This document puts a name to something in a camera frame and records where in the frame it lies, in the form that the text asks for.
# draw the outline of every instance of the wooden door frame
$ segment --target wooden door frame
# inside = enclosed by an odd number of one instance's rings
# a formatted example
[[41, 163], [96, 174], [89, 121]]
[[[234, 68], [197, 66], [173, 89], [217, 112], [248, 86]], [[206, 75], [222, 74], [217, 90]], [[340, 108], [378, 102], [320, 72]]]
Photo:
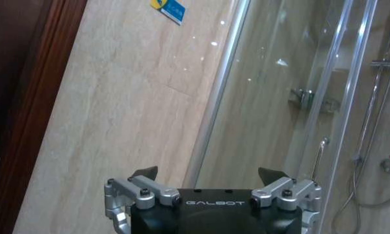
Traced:
[[0, 234], [13, 231], [85, 5], [44, 3], [0, 144]]

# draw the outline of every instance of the marble tile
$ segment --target marble tile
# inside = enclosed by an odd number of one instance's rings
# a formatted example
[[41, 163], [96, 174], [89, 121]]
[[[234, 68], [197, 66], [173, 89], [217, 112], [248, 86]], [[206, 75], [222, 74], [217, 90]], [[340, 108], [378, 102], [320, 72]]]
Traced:
[[181, 186], [236, 3], [184, 0], [178, 26], [149, 1], [88, 1], [13, 233], [113, 233], [102, 186], [138, 168]]

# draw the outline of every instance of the door handle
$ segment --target door handle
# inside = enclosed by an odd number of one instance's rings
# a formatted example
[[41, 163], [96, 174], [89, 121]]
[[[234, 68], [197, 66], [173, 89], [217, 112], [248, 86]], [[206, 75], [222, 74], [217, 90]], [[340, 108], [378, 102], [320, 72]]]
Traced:
[[314, 157], [314, 163], [313, 163], [313, 169], [312, 169], [312, 177], [310, 179], [314, 181], [316, 177], [317, 177], [317, 169], [318, 169], [318, 165], [320, 165], [320, 160], [321, 157], [324, 156], [324, 152], [325, 152], [325, 148], [330, 143], [330, 139], [325, 136], [320, 142], [320, 148], [317, 151], [317, 155]]

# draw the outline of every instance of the sticker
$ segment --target sticker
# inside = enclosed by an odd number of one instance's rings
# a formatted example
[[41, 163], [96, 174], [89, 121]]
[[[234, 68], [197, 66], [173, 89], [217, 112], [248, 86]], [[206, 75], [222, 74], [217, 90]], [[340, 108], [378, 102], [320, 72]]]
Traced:
[[182, 24], [185, 7], [176, 0], [152, 0], [150, 5], [160, 10], [178, 25]]

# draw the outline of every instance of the screw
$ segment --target screw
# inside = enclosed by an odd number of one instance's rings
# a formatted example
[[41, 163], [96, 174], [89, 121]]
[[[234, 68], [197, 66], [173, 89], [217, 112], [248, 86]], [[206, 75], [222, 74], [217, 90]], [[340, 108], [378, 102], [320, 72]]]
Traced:
[[290, 196], [293, 195], [292, 190], [290, 190], [290, 189], [285, 189], [285, 190], [281, 192], [281, 195], [282, 195], [282, 197], [290, 197]]
[[141, 196], [148, 196], [148, 195], [150, 195], [150, 191], [148, 189], [141, 189], [140, 190], [140, 195]]

